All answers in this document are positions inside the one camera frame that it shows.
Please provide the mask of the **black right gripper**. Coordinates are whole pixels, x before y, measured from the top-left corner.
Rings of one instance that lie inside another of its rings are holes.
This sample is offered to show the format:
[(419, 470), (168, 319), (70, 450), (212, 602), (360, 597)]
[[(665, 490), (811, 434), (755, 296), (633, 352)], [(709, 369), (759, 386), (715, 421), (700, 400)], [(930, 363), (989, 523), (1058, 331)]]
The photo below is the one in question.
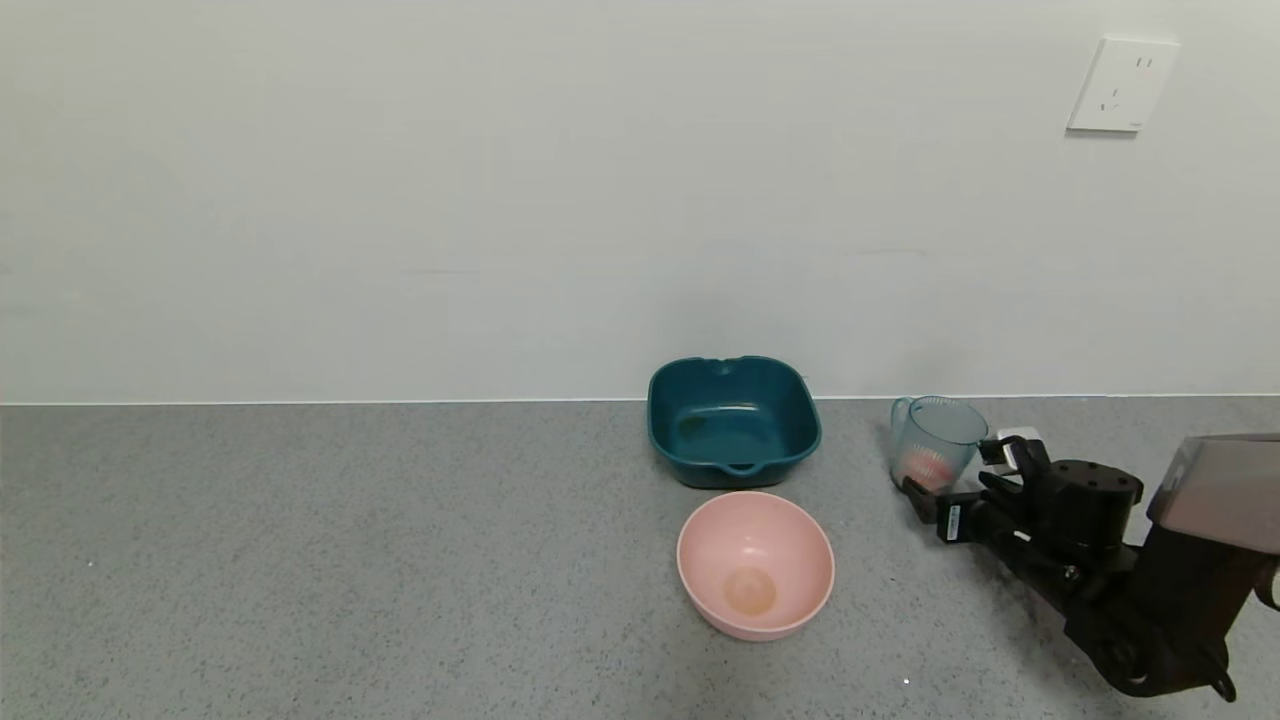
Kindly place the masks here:
[(936, 498), (928, 488), (904, 475), (901, 492), (916, 519), (934, 525), (945, 544), (982, 544), (1001, 561), (1028, 561), (1030, 537), (1025, 533), (1024, 483), (1018, 475), (979, 471), (983, 491)]

